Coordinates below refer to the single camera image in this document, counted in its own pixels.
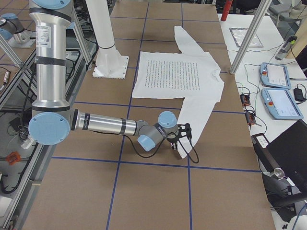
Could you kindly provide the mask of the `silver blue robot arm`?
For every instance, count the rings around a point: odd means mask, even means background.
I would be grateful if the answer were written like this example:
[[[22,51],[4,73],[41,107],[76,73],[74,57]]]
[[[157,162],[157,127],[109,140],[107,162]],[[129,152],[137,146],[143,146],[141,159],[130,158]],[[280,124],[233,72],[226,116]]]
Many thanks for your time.
[[[28,131],[43,145],[62,142],[76,129],[136,136],[145,151],[164,140],[176,145],[180,135],[175,115],[162,112],[154,125],[71,110],[66,100],[66,30],[72,22],[71,0],[32,0],[29,12],[36,30],[37,98],[32,103]]]

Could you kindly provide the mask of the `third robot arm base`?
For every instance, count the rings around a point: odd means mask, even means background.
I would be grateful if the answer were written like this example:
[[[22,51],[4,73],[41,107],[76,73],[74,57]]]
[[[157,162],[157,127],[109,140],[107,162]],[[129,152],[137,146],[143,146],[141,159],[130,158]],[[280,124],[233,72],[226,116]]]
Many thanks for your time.
[[[35,32],[26,31],[14,13],[0,16],[0,34],[14,48],[30,48],[35,43]]]

